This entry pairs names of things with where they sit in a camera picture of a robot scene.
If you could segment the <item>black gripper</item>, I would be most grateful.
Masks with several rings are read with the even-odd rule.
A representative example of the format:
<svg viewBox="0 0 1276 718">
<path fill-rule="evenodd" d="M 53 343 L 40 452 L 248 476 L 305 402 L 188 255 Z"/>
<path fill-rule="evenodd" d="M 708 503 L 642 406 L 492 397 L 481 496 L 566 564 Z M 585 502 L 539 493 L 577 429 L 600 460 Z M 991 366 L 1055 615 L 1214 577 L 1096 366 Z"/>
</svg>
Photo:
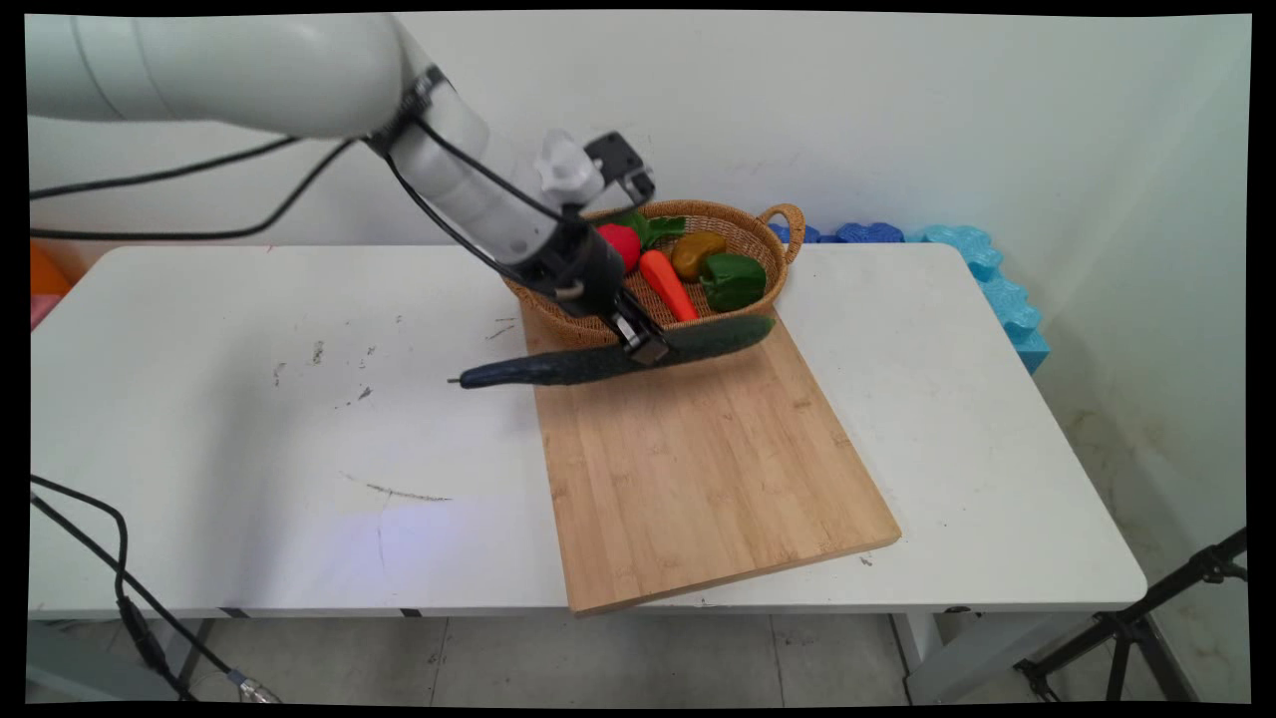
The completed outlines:
<svg viewBox="0 0 1276 718">
<path fill-rule="evenodd" d="M 558 223 L 546 244 L 510 265 L 521 284 L 556 304 L 570 318 L 609 318 L 624 353 L 652 367 L 671 347 L 662 326 L 623 284 L 624 261 L 612 245 L 584 221 Z"/>
</svg>

